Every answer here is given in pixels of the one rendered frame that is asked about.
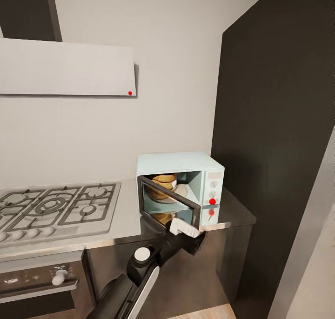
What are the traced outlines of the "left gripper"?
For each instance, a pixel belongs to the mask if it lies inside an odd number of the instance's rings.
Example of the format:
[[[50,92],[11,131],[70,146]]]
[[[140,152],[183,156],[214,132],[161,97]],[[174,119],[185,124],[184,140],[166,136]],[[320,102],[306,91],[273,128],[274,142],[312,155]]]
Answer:
[[[200,233],[200,235],[196,238],[193,238],[193,236],[189,236],[184,232],[174,235],[172,232],[170,232],[170,226],[171,221],[166,224],[166,232],[165,235],[161,237],[161,239],[164,239],[169,244],[171,248],[171,257],[173,257],[181,249],[186,250],[188,253],[191,253],[193,248],[199,249],[203,239],[206,236],[206,231]]]

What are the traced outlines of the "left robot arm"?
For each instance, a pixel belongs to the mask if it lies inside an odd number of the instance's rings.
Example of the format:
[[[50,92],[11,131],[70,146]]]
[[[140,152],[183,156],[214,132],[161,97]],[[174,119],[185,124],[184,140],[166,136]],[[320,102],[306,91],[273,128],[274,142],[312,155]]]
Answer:
[[[103,288],[86,319],[136,319],[160,267],[181,249],[188,253],[199,249],[205,236],[206,231],[200,233],[181,218],[173,218],[166,224],[163,237],[134,252],[127,264],[127,276],[121,274]]]

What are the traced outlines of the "microwave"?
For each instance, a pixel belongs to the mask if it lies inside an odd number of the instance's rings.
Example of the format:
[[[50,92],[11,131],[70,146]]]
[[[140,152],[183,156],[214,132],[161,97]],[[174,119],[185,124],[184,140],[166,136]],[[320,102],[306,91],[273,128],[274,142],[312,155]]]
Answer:
[[[136,171],[139,212],[163,232],[173,218],[200,230],[201,206],[220,203],[224,171],[203,151],[140,154]],[[178,173],[175,192],[149,179],[150,174],[160,173]]]

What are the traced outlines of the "popcorn bag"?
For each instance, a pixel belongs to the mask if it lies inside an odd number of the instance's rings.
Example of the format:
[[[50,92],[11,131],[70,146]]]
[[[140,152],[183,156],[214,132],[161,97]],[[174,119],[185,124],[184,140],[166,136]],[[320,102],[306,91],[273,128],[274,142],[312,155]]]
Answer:
[[[177,185],[178,173],[160,173],[160,174],[150,174],[149,179],[161,186],[164,186],[171,191],[175,192]]]

